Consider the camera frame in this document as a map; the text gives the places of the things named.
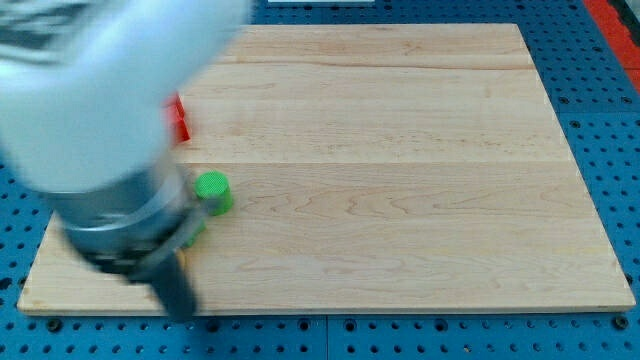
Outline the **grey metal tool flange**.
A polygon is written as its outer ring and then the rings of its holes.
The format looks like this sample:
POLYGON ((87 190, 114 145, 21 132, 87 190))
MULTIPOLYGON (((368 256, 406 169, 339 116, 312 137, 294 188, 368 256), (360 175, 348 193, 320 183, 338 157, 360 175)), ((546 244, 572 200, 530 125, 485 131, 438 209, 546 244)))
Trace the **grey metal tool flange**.
POLYGON ((44 198, 70 244, 98 270, 131 282, 186 278, 177 250, 195 235, 205 207, 174 156, 90 190, 51 191, 44 198))

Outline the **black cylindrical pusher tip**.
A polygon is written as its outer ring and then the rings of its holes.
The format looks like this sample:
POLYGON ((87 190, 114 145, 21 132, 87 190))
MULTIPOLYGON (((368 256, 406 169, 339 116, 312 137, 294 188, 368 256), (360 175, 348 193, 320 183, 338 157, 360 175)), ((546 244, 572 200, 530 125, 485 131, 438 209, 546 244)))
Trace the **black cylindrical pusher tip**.
POLYGON ((170 320, 191 320, 197 297, 176 253, 151 268, 147 282, 170 320))

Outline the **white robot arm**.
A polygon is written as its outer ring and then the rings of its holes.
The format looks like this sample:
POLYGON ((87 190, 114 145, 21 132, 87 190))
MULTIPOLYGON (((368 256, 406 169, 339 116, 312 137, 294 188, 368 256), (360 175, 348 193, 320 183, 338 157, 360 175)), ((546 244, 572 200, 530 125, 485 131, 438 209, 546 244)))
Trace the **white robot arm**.
POLYGON ((251 20, 249 1, 5 1, 1 151, 102 272, 149 285, 176 322, 177 258, 211 207, 172 153, 169 98, 251 20))

